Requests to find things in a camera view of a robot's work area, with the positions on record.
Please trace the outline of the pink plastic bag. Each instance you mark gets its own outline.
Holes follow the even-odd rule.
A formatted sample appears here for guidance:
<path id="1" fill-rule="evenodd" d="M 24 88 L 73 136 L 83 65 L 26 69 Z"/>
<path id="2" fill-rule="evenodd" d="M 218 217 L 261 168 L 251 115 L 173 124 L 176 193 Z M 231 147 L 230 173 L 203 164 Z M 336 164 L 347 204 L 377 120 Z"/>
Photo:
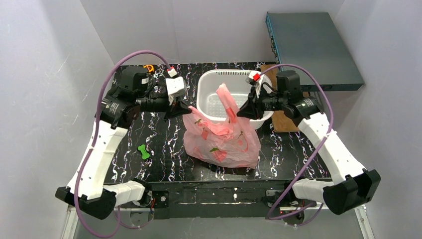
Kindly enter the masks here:
<path id="1" fill-rule="evenodd" d="M 216 94 L 226 113 L 223 122 L 212 122 L 195 107 L 190 108 L 190 114 L 183 115 L 186 154 L 220 167 L 256 167 L 261 149 L 256 130 L 249 119 L 236 115 L 239 107 L 226 84 L 222 83 Z"/>

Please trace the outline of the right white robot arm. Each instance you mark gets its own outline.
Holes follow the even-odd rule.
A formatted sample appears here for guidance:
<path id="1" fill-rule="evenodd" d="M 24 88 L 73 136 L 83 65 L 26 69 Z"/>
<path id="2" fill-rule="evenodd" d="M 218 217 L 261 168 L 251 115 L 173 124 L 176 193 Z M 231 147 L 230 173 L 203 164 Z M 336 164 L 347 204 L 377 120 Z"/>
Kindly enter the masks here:
<path id="1" fill-rule="evenodd" d="M 237 116 L 256 120 L 265 111 L 282 111 L 311 141 L 315 147 L 313 154 L 322 158 L 331 174 L 330 182 L 297 175 L 272 208 L 287 195 L 325 204 L 336 215 L 370 202 L 381 181 L 380 174 L 375 169 L 367 170 L 350 153 L 318 101 L 303 95 L 299 75 L 293 70 L 278 72 L 277 88 L 270 93 L 261 88 L 265 85 L 263 77 L 257 71 L 249 73 L 246 82 L 251 90 Z"/>

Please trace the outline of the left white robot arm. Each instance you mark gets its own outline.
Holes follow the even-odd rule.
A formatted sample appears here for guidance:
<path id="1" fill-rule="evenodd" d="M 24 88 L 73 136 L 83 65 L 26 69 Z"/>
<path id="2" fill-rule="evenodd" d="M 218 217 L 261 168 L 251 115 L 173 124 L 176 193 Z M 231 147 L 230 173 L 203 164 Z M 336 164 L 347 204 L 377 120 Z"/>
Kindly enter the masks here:
<path id="1" fill-rule="evenodd" d="M 142 112 L 164 113 L 166 120 L 191 112 L 182 100 L 186 82 L 173 67 L 167 73 L 168 77 L 160 84 L 164 91 L 157 93 L 151 70 L 137 66 L 122 70 L 101 100 L 78 170 L 66 186 L 57 189 L 56 198 L 100 220 L 107 218 L 117 206 L 146 199 L 151 186 L 144 181 L 132 179 L 114 185 L 105 185 L 104 181 L 120 142 Z"/>

